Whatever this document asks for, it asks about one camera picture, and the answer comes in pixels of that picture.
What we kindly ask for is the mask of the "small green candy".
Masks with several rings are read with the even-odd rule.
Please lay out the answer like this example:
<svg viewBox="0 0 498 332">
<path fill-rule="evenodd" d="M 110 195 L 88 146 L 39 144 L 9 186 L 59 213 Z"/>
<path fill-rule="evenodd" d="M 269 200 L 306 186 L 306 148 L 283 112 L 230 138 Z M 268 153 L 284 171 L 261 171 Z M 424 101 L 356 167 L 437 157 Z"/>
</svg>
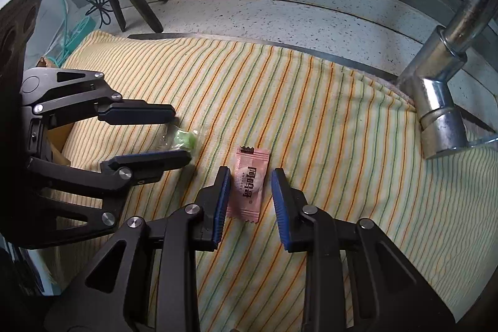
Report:
<svg viewBox="0 0 498 332">
<path fill-rule="evenodd" d="M 182 150 L 194 152 L 200 142 L 198 130 L 185 131 L 177 125 L 168 125 L 160 141 L 160 148 L 166 151 Z"/>
</svg>

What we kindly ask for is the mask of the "pink candy wrapper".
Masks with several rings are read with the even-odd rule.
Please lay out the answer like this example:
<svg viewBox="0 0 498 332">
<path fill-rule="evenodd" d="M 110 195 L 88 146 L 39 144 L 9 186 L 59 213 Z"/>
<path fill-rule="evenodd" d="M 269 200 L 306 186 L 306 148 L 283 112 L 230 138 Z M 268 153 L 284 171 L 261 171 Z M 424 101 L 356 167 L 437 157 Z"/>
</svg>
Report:
<svg viewBox="0 0 498 332">
<path fill-rule="evenodd" d="M 267 150 L 238 147 L 227 209 L 229 217 L 239 218 L 244 222 L 259 221 L 269 159 L 270 152 Z"/>
</svg>

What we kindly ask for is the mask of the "brown cardboard box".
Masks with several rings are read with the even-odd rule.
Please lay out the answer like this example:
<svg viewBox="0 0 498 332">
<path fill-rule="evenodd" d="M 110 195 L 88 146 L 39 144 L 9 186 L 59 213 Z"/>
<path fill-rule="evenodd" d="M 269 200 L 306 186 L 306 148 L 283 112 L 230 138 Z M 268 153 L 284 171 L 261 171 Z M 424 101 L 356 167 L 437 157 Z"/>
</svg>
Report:
<svg viewBox="0 0 498 332">
<path fill-rule="evenodd" d="M 49 101 L 55 100 L 57 98 L 56 92 L 63 89 L 63 83 L 57 80 L 57 74 L 63 73 L 63 71 L 45 64 L 45 60 L 41 62 L 39 67 L 31 69 L 33 76 L 39 82 L 34 90 L 36 105 L 45 105 Z M 67 124 L 62 121 L 52 122 L 49 120 L 48 124 L 52 129 L 44 130 L 40 135 L 35 156 L 49 162 L 70 166 L 71 162 L 63 155 L 63 149 L 69 133 L 72 131 L 73 123 Z"/>
</svg>

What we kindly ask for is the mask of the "striped yellow cloth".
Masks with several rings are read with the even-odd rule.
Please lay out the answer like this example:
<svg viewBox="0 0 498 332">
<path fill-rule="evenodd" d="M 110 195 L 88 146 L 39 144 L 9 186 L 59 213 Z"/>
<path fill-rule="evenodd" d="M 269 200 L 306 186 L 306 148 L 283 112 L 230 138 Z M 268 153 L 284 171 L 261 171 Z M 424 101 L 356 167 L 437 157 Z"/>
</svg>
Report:
<svg viewBox="0 0 498 332">
<path fill-rule="evenodd" d="M 331 216 L 371 218 L 456 320 L 497 267 L 497 150 L 423 159 L 414 106 L 364 74 L 277 46 L 99 30 L 64 67 L 103 72 L 126 99 L 171 104 L 181 128 L 200 132 L 191 165 L 130 190 L 125 220 L 160 219 L 193 202 L 219 166 L 234 173 L 238 147 L 270 152 L 258 223 L 227 218 L 220 247 L 197 253 L 201 331 L 300 329 L 306 255 L 280 243 L 274 168 Z M 87 119 L 74 124 L 63 155 L 100 171 L 109 158 L 152 151 L 161 132 Z"/>
</svg>

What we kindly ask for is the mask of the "chrome kitchen faucet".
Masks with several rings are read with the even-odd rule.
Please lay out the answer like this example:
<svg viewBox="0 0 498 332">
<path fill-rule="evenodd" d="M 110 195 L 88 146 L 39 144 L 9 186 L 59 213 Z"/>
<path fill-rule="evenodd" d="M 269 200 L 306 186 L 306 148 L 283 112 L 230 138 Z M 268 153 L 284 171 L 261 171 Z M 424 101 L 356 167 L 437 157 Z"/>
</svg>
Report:
<svg viewBox="0 0 498 332">
<path fill-rule="evenodd" d="M 467 139 L 463 118 L 448 88 L 450 79 L 467 63 L 466 50 L 496 11 L 497 0 L 463 0 L 450 23 L 435 27 L 397 79 L 396 87 L 415 102 L 426 159 L 497 142 L 497 134 Z"/>
</svg>

